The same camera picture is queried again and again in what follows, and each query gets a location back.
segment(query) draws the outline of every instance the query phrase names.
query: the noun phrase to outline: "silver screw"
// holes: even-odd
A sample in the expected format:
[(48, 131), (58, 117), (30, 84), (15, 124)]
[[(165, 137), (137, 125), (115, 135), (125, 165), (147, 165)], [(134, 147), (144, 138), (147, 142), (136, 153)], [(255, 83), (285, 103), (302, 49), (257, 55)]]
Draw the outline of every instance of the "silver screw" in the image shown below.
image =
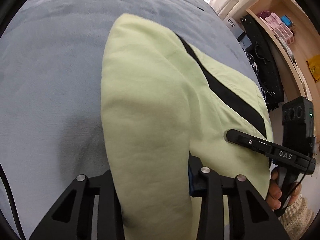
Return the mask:
[(85, 179), (85, 175), (83, 174), (80, 174), (77, 176), (77, 181), (84, 181), (84, 179)]
[(239, 181), (245, 181), (247, 178), (246, 178), (244, 175), (238, 175), (238, 176), (237, 176), (237, 179), (238, 179)]
[(210, 169), (208, 167), (202, 167), (201, 168), (201, 172), (202, 173), (209, 173), (210, 172)]

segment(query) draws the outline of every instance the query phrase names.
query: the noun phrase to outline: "yellow bag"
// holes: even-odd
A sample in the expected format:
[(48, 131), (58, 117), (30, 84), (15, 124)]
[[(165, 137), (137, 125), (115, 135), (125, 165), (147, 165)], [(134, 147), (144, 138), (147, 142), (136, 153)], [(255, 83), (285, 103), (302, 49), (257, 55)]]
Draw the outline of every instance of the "yellow bag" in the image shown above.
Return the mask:
[(307, 60), (307, 64), (316, 82), (320, 80), (320, 55)]

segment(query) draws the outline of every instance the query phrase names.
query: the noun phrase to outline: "wooden shelf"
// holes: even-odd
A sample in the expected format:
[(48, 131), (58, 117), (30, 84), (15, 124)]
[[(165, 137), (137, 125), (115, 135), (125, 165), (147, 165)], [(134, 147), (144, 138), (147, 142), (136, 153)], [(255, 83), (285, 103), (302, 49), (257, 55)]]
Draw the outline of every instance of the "wooden shelf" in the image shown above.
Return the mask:
[(315, 135), (317, 136), (317, 141), (320, 141), (320, 82), (315, 82), (306, 62), (313, 56), (320, 54), (319, 33), (307, 15), (291, 0), (258, 0), (247, 9), (247, 12), (254, 17), (270, 37), (270, 48), (279, 69), (284, 92), (289, 101), (300, 95), (304, 97), (306, 95), (295, 66), (286, 51), (273, 32), (257, 16), (264, 10), (274, 12), (279, 17), (287, 15), (294, 23), (295, 41), (289, 47), (294, 54), (297, 66), (305, 77), (312, 96), (315, 114)]

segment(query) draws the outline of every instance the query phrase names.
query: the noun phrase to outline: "blue object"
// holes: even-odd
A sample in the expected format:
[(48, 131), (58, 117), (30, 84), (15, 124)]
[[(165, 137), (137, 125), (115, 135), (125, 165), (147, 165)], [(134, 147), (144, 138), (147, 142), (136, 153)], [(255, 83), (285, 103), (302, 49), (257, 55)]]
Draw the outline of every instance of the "blue object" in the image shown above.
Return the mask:
[(290, 21), (290, 19), (286, 16), (283, 15), (281, 17), (281, 20), (284, 22), (285, 25), (287, 25), (289, 28), (292, 26), (292, 21)]

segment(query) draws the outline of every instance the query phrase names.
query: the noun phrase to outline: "camera lens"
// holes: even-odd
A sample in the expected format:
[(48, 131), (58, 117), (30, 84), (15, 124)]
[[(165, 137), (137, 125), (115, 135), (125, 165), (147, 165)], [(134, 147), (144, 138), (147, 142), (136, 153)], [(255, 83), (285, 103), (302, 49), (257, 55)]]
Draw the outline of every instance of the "camera lens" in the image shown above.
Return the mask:
[(291, 108), (289, 109), (289, 119), (290, 119), (290, 120), (293, 120), (293, 119), (294, 119), (294, 108), (293, 108), (293, 107), (291, 107)]
[(297, 108), (297, 117), (301, 118), (301, 116), (302, 116), (302, 107), (298, 106), (298, 108)]

